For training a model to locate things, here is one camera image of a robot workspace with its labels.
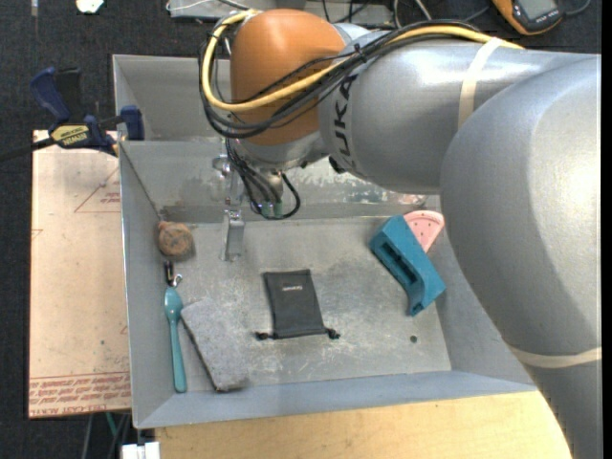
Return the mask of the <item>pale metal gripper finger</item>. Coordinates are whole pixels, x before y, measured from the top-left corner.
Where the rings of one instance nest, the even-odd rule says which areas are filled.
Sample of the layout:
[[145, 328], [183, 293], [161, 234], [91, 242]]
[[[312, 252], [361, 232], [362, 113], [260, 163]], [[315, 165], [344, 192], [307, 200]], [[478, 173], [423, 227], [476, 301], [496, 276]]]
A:
[[245, 226], [242, 212], [232, 210], [229, 213], [229, 258], [237, 258], [242, 254]]
[[222, 249], [221, 249], [220, 258], [223, 261], [230, 262], [232, 260], [232, 255], [230, 251], [230, 230], [231, 230], [233, 209], [231, 207], [231, 201], [229, 198], [227, 198], [225, 201], [223, 212], [224, 212], [223, 220], [221, 223]]

